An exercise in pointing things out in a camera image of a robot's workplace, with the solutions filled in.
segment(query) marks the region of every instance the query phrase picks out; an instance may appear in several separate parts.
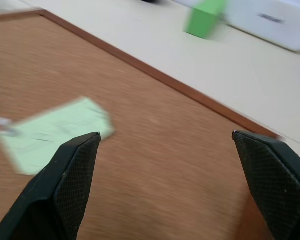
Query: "white container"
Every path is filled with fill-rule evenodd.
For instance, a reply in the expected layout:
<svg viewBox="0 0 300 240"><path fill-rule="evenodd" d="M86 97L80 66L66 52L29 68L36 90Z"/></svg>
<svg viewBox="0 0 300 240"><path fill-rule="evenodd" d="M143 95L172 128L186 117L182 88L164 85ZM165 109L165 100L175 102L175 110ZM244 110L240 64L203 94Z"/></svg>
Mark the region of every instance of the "white container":
<svg viewBox="0 0 300 240"><path fill-rule="evenodd" d="M300 0L228 0L229 25L300 52Z"/></svg>

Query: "wooden frame edge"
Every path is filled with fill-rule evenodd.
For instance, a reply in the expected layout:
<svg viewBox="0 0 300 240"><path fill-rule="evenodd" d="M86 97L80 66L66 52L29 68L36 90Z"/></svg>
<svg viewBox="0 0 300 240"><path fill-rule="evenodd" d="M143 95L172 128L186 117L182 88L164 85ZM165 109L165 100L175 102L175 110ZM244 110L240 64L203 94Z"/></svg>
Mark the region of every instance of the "wooden frame edge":
<svg viewBox="0 0 300 240"><path fill-rule="evenodd" d="M181 94L191 98L192 100L200 103L201 105L207 107L208 109L218 113L219 115L225 117L226 119L238 124L239 126L245 128L246 130L269 136L271 138L277 139L279 136L274 132L268 130L267 128L257 124L256 122L242 116L241 114L231 110L230 108L224 106L223 104L213 100L207 95L198 92L190 86L174 79L173 77L155 69L154 67L136 59L135 57L125 53L124 51L106 43L105 41L93 36L92 34L80 29L79 27L63 20L62 18L52 14L51 12L44 9L35 9L32 11L24 12L13 12L7 14L0 14L0 21L13 18L24 18L33 16L42 16L51 22L59 25L60 27L70 31L71 33L79 36L85 41L91 43L92 45L104 50L110 55L122 60L123 62L133 66L134 68L144 72L145 74L151 76L152 78L158 80L159 82L173 88L174 90L180 92Z"/></svg>

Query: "paper note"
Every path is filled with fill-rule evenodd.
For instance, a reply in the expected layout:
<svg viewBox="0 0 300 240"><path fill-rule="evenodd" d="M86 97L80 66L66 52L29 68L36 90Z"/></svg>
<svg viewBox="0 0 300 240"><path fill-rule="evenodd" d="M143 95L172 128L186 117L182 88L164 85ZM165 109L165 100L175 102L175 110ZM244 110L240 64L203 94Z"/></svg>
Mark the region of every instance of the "paper note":
<svg viewBox="0 0 300 240"><path fill-rule="evenodd" d="M104 140L114 132L106 111L86 97L10 126L16 135L0 131L0 141L17 171L35 175L60 145L91 132Z"/></svg>

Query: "green cube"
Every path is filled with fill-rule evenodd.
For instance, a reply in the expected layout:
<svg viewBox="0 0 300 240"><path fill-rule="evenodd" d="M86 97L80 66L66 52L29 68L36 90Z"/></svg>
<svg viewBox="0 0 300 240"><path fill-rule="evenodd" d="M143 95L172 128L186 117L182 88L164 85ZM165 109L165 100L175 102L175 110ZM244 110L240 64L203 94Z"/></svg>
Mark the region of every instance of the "green cube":
<svg viewBox="0 0 300 240"><path fill-rule="evenodd" d="M205 0L199 2L191 11L185 32L205 39L224 12L226 0Z"/></svg>

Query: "brown cork surface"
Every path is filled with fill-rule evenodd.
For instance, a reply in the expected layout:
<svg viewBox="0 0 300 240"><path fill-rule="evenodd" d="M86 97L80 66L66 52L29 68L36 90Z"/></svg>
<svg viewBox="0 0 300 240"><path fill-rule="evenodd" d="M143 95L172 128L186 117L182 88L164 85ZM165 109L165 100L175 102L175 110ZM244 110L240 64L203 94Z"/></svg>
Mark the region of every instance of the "brown cork surface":
<svg viewBox="0 0 300 240"><path fill-rule="evenodd" d="M99 146L79 240L233 238L247 193L231 139L241 127L44 17L0 22L0 117L80 96L117 132ZM0 146L0 221L30 179Z"/></svg>

